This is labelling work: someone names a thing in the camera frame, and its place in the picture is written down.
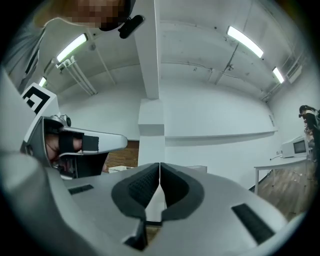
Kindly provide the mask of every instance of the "white wall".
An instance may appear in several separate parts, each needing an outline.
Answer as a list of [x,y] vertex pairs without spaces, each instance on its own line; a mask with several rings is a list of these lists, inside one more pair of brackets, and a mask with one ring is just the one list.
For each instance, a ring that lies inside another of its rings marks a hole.
[[224,136],[274,131],[271,112],[258,99],[228,87],[162,80],[166,136]]
[[207,166],[246,189],[255,164],[276,156],[280,144],[268,106],[230,88],[186,80],[162,80],[165,161]]
[[75,128],[121,134],[128,140],[139,140],[139,109],[141,99],[145,97],[143,82],[100,88],[94,96],[85,94],[74,85],[59,95],[59,108],[61,114],[71,118]]
[[286,83],[268,102],[278,126],[281,141],[286,142],[304,135],[305,125],[299,118],[299,107],[309,105],[320,109],[319,69],[313,64],[305,66],[302,74],[293,83]]

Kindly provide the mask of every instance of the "black strap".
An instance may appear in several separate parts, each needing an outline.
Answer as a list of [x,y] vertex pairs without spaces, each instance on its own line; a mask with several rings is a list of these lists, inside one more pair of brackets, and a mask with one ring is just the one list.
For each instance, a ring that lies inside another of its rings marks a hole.
[[59,151],[60,154],[75,152],[72,132],[61,132],[59,134]]

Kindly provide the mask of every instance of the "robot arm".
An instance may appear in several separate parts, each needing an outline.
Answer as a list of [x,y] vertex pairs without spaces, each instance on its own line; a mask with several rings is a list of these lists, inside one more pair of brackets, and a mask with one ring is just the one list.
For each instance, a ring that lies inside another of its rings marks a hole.
[[[127,138],[123,135],[71,127],[71,119],[67,115],[60,115],[57,96],[35,83],[23,93],[22,98],[36,116],[27,131],[21,150],[38,159],[46,167],[59,167],[48,158],[45,141],[48,134],[59,136],[59,160],[70,167],[65,171],[72,178],[99,175],[108,153],[124,149],[128,144]],[[74,150],[74,138],[82,140],[82,148],[78,152]]]

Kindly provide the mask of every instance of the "gray sleeve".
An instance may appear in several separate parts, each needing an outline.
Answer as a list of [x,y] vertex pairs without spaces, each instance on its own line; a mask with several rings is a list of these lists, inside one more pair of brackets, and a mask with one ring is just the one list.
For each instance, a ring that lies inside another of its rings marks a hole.
[[32,76],[38,62],[38,51],[45,29],[35,27],[32,20],[17,32],[10,43],[2,65],[20,93],[26,78]]

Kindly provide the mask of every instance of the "wooden floor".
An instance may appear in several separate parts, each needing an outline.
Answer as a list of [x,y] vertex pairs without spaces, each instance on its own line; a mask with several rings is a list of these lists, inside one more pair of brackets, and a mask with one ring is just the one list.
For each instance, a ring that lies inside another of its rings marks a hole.
[[[302,187],[302,177],[305,168],[296,166],[289,169],[275,171],[275,183],[272,186],[273,177],[269,174],[258,187],[258,195],[275,206],[288,221],[297,214],[308,210],[313,197],[317,192],[317,181],[315,179],[316,165],[309,161],[307,164],[306,187]],[[295,213],[295,207],[299,196],[299,191],[303,189],[301,210]]]

